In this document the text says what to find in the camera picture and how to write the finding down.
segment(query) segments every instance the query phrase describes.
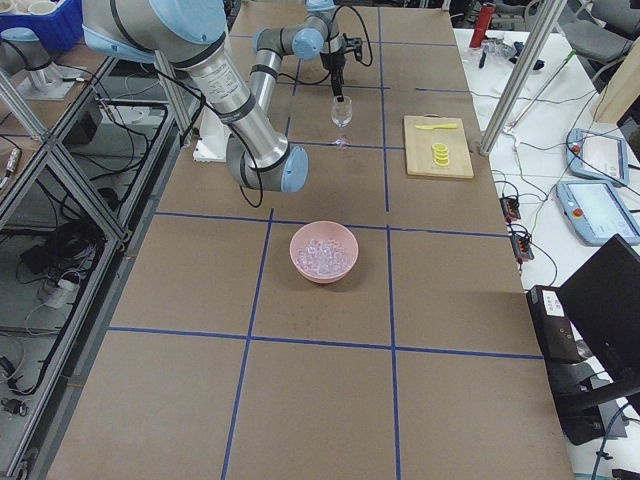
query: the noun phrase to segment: pink bowl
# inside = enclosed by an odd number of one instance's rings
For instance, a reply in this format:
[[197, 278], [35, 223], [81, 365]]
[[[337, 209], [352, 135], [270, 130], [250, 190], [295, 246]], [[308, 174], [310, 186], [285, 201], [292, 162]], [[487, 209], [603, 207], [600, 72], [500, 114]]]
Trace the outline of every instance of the pink bowl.
[[[348, 264], [346, 269], [341, 270], [339, 273], [316, 275], [309, 272], [305, 272], [300, 265], [298, 265], [298, 256], [301, 249], [305, 249], [306, 246], [312, 241], [329, 241], [335, 240], [339, 242], [340, 248], [344, 250], [345, 255], [348, 258]], [[289, 255], [294, 266], [307, 280], [311, 280], [316, 283], [333, 283], [344, 277], [358, 259], [358, 241], [353, 236], [351, 231], [339, 223], [319, 221], [308, 223], [300, 230], [298, 230], [289, 244]]]

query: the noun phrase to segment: device screen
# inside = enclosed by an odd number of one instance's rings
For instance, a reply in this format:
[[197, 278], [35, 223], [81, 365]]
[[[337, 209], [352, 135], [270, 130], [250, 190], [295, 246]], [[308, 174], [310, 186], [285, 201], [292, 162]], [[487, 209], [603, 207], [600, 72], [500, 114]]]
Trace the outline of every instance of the device screen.
[[601, 135], [587, 136], [582, 143], [581, 155], [585, 160], [582, 168], [587, 172], [602, 172], [610, 177], [620, 178], [620, 153], [617, 139]]
[[611, 238], [616, 233], [627, 238], [635, 236], [621, 206], [605, 185], [573, 184], [568, 187], [597, 238]]

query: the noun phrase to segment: blue and white device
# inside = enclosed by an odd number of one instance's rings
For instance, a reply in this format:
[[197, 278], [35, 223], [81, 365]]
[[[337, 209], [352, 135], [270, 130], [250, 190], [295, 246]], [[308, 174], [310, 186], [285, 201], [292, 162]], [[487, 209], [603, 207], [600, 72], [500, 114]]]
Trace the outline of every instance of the blue and white device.
[[640, 227], [607, 180], [558, 182], [556, 194], [564, 214], [587, 245], [604, 245], [616, 233], [640, 244]]
[[567, 163], [578, 177], [609, 181], [612, 177], [616, 187], [629, 184], [627, 143], [622, 138], [574, 128], [569, 133]]

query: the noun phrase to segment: yellow knife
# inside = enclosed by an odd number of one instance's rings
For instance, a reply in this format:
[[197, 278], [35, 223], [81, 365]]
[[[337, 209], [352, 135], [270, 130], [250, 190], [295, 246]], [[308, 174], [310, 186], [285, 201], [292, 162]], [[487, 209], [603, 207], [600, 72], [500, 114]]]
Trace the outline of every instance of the yellow knife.
[[442, 125], [416, 125], [418, 130], [436, 130], [436, 129], [445, 129], [445, 130], [455, 130], [458, 128], [458, 125], [455, 123], [444, 123]]

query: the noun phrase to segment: white table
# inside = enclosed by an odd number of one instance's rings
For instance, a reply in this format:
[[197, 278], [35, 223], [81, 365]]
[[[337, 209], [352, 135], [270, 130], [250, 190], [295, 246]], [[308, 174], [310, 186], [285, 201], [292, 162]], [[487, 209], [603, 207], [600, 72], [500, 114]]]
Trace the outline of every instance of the white table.
[[[463, 60], [465, 74], [470, 90], [474, 94], [498, 96], [506, 85], [507, 79], [513, 70], [513, 64], [506, 59], [498, 59], [489, 56], [484, 68], [479, 68], [480, 54], [477, 50], [468, 48], [473, 30], [456, 30], [456, 40]], [[489, 37], [502, 37], [506, 43], [525, 41], [525, 32], [488, 32]], [[551, 75], [557, 66], [570, 52], [571, 47], [560, 34], [552, 34], [549, 38], [540, 58], [546, 63], [545, 67], [533, 72], [527, 80], [526, 87], [521, 93], [523, 97], [533, 96]], [[569, 173], [565, 173], [565, 138], [576, 121], [576, 117], [586, 103], [593, 104], [598, 95], [594, 92], [589, 77], [584, 72], [577, 58], [572, 59], [553, 81], [542, 98], [546, 100], [564, 101], [581, 97], [579, 100], [565, 102], [559, 105], [537, 102], [524, 119], [518, 124], [515, 133], [520, 142], [529, 143], [538, 147], [550, 147], [562, 144], [556, 148], [539, 151], [527, 145], [520, 145], [517, 155], [514, 151], [513, 138], [501, 135], [494, 147], [491, 156], [491, 167], [496, 170], [496, 181], [506, 179], [515, 185], [520, 193], [534, 193], [543, 196], [541, 192], [527, 184], [524, 180], [536, 185], [544, 192], [551, 192], [554, 185], [561, 179], [571, 179]], [[498, 103], [498, 99], [474, 95], [474, 106], [480, 128], [486, 128], [489, 119]], [[515, 118], [526, 105], [526, 100], [519, 100], [510, 120]], [[616, 125], [596, 123], [591, 114], [589, 105], [575, 124], [578, 128], [585, 128], [598, 132], [608, 132], [616, 129]], [[629, 161], [638, 164], [637, 159], [629, 149]], [[517, 159], [520, 159], [522, 176]], [[631, 170], [631, 186], [640, 188], [640, 172]], [[497, 183], [498, 194], [502, 193], [504, 184]], [[515, 193], [510, 185], [504, 186], [505, 194]], [[640, 208], [640, 197], [627, 189], [618, 189], [629, 209]], [[530, 231], [533, 229], [533, 242], [544, 249], [558, 266], [557, 279], [554, 285], [561, 285], [573, 274], [591, 255], [597, 247], [589, 247], [581, 243], [574, 233], [569, 222], [564, 218], [560, 206], [551, 195], [549, 201], [540, 207], [540, 202], [531, 195], [520, 199], [522, 220], [518, 223], [524, 225]], [[522, 268], [522, 286], [529, 289], [536, 284], [549, 285], [554, 277], [555, 269], [551, 261], [539, 250], [534, 249], [535, 260], [526, 262]], [[602, 369], [597, 360], [589, 360], [594, 371]], [[636, 417], [637, 414], [628, 408], [625, 415]], [[640, 471], [640, 425], [631, 423], [627, 428], [627, 439], [610, 439], [605, 451], [613, 455], [613, 459], [600, 462], [599, 475], [611, 476], [613, 468]], [[573, 446], [567, 440], [567, 448], [576, 474], [591, 474], [596, 460], [595, 452], [600, 447], [601, 440], [593, 440], [579, 447]]]

